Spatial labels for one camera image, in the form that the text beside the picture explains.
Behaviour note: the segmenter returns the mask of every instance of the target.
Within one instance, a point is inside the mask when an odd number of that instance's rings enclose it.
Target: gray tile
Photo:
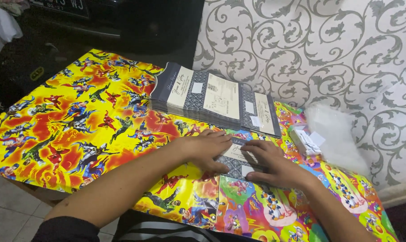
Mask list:
[[[118,221],[120,219],[117,218],[115,221],[113,221],[112,223],[109,223],[108,225],[104,226],[103,228],[100,229],[100,232],[103,233],[108,233],[108,234],[112,234],[114,235],[116,232],[116,226],[118,225]]]
[[[12,241],[29,218],[29,215],[0,207],[0,242]]]
[[[98,233],[98,238],[100,239],[100,242],[111,242],[114,236],[100,232]]]
[[[32,215],[40,200],[0,177],[0,207]]]
[[[44,202],[41,202],[37,209],[34,211],[33,216],[45,218],[48,212],[52,209],[51,206],[47,205]]]
[[[21,231],[19,231],[13,242],[30,242],[42,222],[43,218],[31,216],[30,219],[24,224]]]

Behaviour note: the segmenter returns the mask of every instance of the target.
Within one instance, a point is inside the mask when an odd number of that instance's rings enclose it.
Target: gray swirl pattern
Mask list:
[[[206,0],[193,68],[352,113],[375,187],[406,182],[406,0]]]

